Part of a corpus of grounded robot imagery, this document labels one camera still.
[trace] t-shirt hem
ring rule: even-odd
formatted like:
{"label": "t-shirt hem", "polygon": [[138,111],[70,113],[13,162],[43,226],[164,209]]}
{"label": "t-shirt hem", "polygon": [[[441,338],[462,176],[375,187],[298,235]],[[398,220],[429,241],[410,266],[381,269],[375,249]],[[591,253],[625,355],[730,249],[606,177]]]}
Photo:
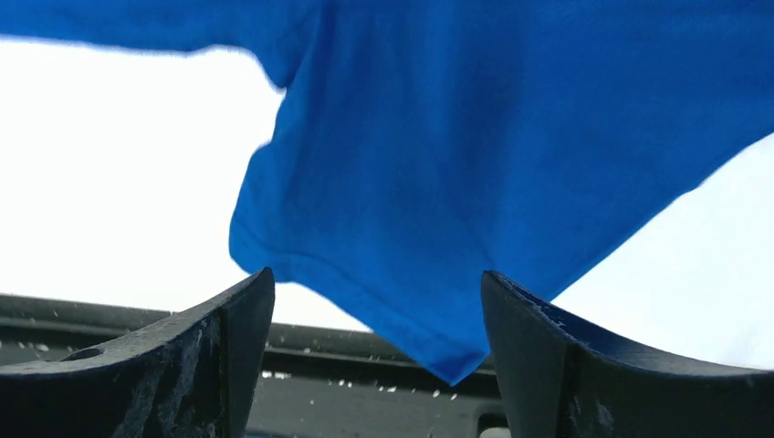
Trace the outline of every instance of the t-shirt hem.
{"label": "t-shirt hem", "polygon": [[[278,251],[265,245],[236,219],[231,224],[229,249],[231,257],[248,273],[270,267],[278,283],[295,282],[320,291],[325,298],[450,385],[456,385],[476,371],[489,355],[488,350],[471,349],[444,333],[415,323],[321,257]],[[395,333],[406,336],[397,339]],[[406,339],[416,339],[416,342],[406,342]],[[438,363],[439,359],[442,363],[458,362],[460,365],[455,370],[445,369]]]}

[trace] white background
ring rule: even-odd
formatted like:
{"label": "white background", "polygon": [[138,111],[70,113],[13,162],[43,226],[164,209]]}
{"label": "white background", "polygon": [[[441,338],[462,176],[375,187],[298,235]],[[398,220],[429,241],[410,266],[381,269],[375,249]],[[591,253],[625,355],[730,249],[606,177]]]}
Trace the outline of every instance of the white background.
{"label": "white background", "polygon": [[[0,40],[0,293],[183,310],[245,274],[228,223],[281,95],[248,54]],[[700,359],[774,368],[774,138],[556,301]],[[298,285],[275,321],[367,329]]]}

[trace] hole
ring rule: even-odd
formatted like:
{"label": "hole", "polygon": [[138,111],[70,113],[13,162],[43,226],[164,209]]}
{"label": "hole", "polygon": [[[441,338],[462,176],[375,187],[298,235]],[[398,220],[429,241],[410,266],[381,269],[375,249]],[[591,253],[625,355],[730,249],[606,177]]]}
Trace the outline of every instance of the hole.
{"label": "hole", "polygon": [[510,430],[507,427],[490,427],[484,429],[478,438],[510,438]]}
{"label": "hole", "polygon": [[102,354],[101,349],[79,349],[78,351],[74,352],[73,354],[67,356],[63,360],[60,360],[60,362],[71,362],[73,360],[84,360],[88,358],[96,358]]}
{"label": "hole", "polygon": [[478,438],[510,438],[506,418],[495,414],[482,415],[478,419]]}

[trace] blue fabric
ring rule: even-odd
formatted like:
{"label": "blue fabric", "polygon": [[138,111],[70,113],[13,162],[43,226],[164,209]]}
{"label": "blue fabric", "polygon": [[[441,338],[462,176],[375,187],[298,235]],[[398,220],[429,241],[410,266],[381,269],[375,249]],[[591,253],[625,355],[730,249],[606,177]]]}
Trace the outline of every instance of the blue fabric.
{"label": "blue fabric", "polygon": [[770,0],[0,0],[0,32],[255,53],[287,95],[232,256],[452,383],[483,270],[552,299],[774,131]]}

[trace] t-shirt sleeve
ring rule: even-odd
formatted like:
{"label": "t-shirt sleeve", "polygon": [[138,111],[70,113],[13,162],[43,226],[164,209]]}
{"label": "t-shirt sleeve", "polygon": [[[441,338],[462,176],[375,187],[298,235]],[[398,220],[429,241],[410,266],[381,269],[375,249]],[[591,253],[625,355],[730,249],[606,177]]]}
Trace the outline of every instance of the t-shirt sleeve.
{"label": "t-shirt sleeve", "polygon": [[315,2],[287,0],[0,0],[0,35],[139,50],[242,47],[275,85],[292,78]]}

